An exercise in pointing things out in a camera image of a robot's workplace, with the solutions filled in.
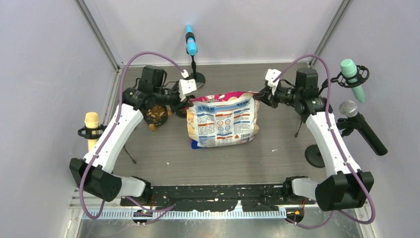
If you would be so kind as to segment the colourful pet food bag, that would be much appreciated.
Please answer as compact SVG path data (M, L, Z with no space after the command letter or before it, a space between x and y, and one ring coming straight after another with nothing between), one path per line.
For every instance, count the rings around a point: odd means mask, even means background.
M235 91L191 100L186 109L191 148L246 144L255 138L260 102L252 92Z

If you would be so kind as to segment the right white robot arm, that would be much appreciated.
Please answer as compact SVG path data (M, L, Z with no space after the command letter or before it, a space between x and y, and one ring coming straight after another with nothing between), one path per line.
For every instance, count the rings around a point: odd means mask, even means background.
M353 159L336 126L331 106L325 97L318 95L317 71L299 68L293 87L282 87L280 74L277 69L268 69L264 88L254 99L272 108L285 104L295 109L316 141L327 175L321 183L305 176L288 177L283 184L284 200L293 204L305 197L315 201L322 211L361 208L374 178Z

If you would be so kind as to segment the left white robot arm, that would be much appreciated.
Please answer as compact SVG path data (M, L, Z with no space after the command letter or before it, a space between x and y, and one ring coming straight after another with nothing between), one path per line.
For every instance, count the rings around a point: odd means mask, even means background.
M87 192L106 202L118 196L131 196L140 205L147 205L152 192L148 181L137 177L113 174L120 151L130 134L144 119L144 113L153 106L187 107L191 95L197 90L196 80L187 71L172 88L162 83L167 73L161 67L147 65L134 87L121 92L121 100L102 134L92 135L85 129L86 139L97 139L93 148L83 158L73 158L69 168L82 193Z

